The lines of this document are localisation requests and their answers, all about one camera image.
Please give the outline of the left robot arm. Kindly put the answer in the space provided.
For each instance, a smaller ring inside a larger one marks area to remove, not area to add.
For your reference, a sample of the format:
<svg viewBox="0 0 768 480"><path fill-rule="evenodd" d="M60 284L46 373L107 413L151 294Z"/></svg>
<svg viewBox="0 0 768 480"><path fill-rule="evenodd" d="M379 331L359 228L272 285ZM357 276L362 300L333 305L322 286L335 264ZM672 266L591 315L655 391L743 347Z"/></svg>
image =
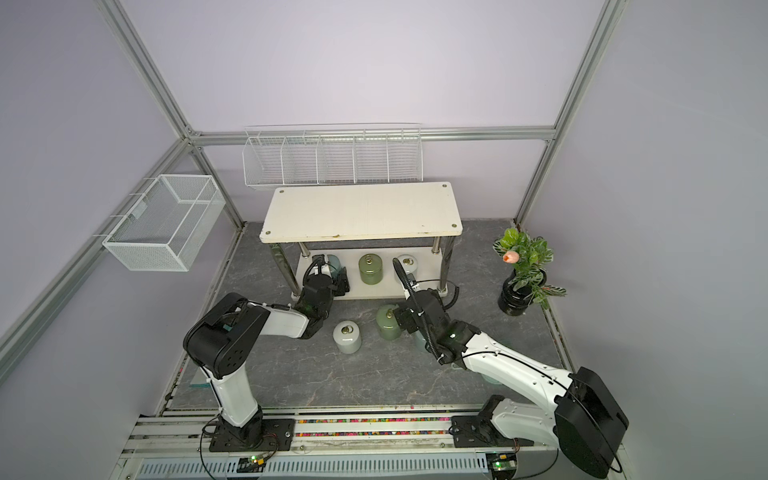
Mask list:
<svg viewBox="0 0 768 480"><path fill-rule="evenodd" d="M245 370L257 340L262 336L311 338L329 317L334 300L349 291L347 270L340 261L315 255L295 305L256 302L231 292L194 324L183 348L212 385L225 429L243 442L261 439L263 410Z"/></svg>

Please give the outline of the large light blue tea canister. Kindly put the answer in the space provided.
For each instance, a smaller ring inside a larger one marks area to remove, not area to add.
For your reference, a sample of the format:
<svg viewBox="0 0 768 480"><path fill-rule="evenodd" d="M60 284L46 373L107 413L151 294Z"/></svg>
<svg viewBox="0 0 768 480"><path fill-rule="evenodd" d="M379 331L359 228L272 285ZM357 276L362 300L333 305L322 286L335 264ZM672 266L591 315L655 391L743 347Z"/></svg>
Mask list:
<svg viewBox="0 0 768 480"><path fill-rule="evenodd" d="M414 332L412 335L412 338L413 338L414 346L417 351L422 353L429 352L427 340L419 331Z"/></svg>

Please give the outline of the small blue tea canister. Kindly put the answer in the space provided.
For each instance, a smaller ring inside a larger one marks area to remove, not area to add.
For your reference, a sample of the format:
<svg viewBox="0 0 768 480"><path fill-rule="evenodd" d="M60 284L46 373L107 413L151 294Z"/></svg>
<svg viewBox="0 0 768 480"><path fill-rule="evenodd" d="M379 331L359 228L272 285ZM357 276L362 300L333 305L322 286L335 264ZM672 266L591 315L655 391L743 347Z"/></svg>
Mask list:
<svg viewBox="0 0 768 480"><path fill-rule="evenodd" d="M332 278L337 278L340 271L342 270L342 265L339 258L336 255L326 254L325 261L329 270L329 275Z"/></svg>

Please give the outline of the large green tea canister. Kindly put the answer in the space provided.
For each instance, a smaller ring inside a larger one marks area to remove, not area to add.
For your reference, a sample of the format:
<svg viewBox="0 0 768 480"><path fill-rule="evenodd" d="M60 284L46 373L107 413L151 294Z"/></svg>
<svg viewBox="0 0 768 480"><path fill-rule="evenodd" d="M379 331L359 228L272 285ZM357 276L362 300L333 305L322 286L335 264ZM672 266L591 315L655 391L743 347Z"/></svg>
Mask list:
<svg viewBox="0 0 768 480"><path fill-rule="evenodd" d="M397 322L394 310L397 308L394 304L382 305L376 313L376 324L379 335L382 339L393 341L398 339L402 330Z"/></svg>

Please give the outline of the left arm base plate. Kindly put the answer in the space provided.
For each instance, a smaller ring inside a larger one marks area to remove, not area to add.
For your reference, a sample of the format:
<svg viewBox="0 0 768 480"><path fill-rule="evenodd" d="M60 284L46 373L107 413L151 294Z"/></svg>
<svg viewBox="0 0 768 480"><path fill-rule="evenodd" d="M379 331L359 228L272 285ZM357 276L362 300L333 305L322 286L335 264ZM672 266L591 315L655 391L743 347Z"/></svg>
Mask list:
<svg viewBox="0 0 768 480"><path fill-rule="evenodd" d="M295 426L293 419L267 418L235 427L219 417L208 450L217 453L288 451Z"/></svg>

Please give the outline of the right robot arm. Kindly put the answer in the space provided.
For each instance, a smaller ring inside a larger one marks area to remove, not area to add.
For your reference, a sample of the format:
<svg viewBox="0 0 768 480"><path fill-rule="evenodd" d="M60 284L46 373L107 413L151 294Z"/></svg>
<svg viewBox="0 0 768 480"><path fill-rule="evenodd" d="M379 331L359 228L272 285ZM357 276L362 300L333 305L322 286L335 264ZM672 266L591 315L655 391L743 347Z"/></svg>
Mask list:
<svg viewBox="0 0 768 480"><path fill-rule="evenodd" d="M436 290L418 290L399 259L392 265L404 290L395 318L401 329L422 335L425 351L439 364L490 377L533 402L543 412L534 426L539 441L556 442L584 473L605 479L623 471L618 449L629 420L596 372L581 367L572 373L537 362L476 326L451 319Z"/></svg>

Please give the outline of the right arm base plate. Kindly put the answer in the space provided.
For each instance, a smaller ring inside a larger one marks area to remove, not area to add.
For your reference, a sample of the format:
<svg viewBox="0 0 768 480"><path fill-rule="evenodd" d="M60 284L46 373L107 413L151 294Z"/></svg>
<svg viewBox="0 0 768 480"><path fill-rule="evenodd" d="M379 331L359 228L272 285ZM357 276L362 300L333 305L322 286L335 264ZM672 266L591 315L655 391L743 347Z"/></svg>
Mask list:
<svg viewBox="0 0 768 480"><path fill-rule="evenodd" d="M455 448L529 447L535 443L526 438L507 438L480 415L452 416L448 433Z"/></svg>

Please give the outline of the large white tea canister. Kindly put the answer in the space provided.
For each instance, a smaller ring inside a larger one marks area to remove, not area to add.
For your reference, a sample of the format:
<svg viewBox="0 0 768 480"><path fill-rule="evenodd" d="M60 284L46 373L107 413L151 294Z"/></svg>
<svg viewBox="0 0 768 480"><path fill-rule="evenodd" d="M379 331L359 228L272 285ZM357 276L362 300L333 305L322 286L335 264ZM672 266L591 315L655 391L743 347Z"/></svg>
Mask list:
<svg viewBox="0 0 768 480"><path fill-rule="evenodd" d="M341 353L354 354L362 345L360 328L353 321L342 321L333 330L333 340Z"/></svg>

